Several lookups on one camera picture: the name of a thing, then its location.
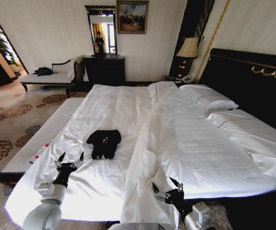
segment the bench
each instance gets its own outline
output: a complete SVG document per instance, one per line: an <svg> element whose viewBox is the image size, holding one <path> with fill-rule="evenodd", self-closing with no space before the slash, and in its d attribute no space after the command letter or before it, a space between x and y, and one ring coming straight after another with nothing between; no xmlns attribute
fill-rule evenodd
<svg viewBox="0 0 276 230"><path fill-rule="evenodd" d="M28 88L27 88L28 84L74 86L76 85L76 83L83 80L85 68L82 61L75 60L73 62L74 77L72 80L70 80L70 77L68 76L68 72L70 70L71 63L72 63L71 60L68 60L64 63L54 63L52 64L52 70L54 72L53 74L46 75L46 76L27 74L25 76L21 76L18 79L18 81L22 84L26 92L28 91Z"/></svg>

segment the dark wooden dresser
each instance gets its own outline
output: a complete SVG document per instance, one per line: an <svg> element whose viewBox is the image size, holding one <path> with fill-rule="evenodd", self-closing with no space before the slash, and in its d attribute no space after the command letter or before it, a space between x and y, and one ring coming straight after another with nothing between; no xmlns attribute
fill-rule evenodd
<svg viewBox="0 0 276 230"><path fill-rule="evenodd" d="M91 84L124 85L125 57L119 55L85 57L84 65Z"/></svg>

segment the black bag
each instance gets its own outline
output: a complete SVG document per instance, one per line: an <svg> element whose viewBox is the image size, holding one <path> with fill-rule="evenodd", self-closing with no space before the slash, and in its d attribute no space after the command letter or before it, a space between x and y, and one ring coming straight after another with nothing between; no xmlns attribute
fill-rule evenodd
<svg viewBox="0 0 276 230"><path fill-rule="evenodd" d="M53 72L51 69L47 67L40 67L37 70L34 71L33 74L37 74L38 76L45 76L45 75L51 75Z"/></svg>

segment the telephone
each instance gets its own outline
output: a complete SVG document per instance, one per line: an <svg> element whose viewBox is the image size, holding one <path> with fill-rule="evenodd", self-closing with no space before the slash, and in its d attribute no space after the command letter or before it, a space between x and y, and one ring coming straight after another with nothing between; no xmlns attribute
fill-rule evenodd
<svg viewBox="0 0 276 230"><path fill-rule="evenodd" d="M189 84L194 81L194 77L191 74L189 74L189 75L183 77L181 80L182 80L182 82Z"/></svg>

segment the floral rug pattern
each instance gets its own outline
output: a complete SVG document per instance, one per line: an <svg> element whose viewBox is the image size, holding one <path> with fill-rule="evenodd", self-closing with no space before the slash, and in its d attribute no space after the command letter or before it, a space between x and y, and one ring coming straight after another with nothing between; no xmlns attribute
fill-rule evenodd
<svg viewBox="0 0 276 230"><path fill-rule="evenodd" d="M0 171L66 100L64 87L28 88L18 81L0 87Z"/></svg>

